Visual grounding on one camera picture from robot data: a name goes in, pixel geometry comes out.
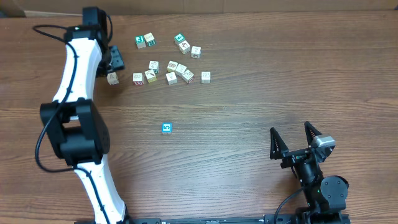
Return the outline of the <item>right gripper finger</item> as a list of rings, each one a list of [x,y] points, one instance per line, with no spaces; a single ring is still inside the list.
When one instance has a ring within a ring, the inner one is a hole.
[[[271,135],[271,148],[270,148],[270,159],[282,159],[285,153],[288,153],[289,148],[282,140],[277,130],[272,127],[270,128]]]
[[[322,135],[309,121],[304,122],[305,133],[307,137],[307,143],[310,146],[315,139],[315,136]]]

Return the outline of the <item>wooden letter A block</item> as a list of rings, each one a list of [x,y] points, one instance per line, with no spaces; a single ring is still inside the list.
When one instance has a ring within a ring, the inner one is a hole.
[[[107,74],[107,81],[110,85],[117,85],[119,84],[119,78],[116,72]]]

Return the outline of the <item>wooden block yellow side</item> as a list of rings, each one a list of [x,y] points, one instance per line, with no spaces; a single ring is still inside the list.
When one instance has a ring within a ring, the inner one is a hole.
[[[148,81],[149,83],[154,82],[154,81],[157,80],[155,71],[154,71],[153,69],[150,69],[150,70],[145,71],[144,74],[145,74],[145,76],[146,76],[146,78],[147,78],[147,81]]]

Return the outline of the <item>wooden block teal side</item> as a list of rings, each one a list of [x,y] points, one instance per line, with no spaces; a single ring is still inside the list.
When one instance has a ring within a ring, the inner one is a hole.
[[[149,70],[153,70],[154,73],[159,72],[159,62],[158,61],[150,61],[149,62]]]

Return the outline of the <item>blue number five block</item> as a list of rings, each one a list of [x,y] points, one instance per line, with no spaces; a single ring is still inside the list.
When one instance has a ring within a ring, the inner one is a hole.
[[[162,134],[171,134],[172,133],[172,124],[171,123],[162,123]]]

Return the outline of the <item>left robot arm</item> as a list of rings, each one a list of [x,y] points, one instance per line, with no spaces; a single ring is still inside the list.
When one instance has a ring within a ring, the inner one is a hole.
[[[111,18],[98,7],[85,7],[82,24],[64,29],[59,41],[66,48],[65,68],[52,102],[40,106],[44,128],[35,161],[50,171],[39,159],[41,142],[47,136],[55,155],[67,164],[64,171],[80,178],[94,210],[93,223],[129,223],[126,204],[109,169],[109,131],[93,101],[96,78],[114,78],[125,68],[118,47],[110,45]]]

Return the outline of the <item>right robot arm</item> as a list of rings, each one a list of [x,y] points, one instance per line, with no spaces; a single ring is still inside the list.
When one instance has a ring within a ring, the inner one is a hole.
[[[270,128],[270,158],[280,160],[281,168],[290,168],[300,182],[300,188],[284,199],[269,219],[272,223],[349,223],[346,208],[349,183],[338,175],[323,176],[320,164],[333,152],[335,140],[319,132],[310,122],[304,123],[307,144],[305,149],[290,151],[275,128]],[[298,194],[303,193],[306,207],[295,210],[293,215],[282,216],[282,207]]]

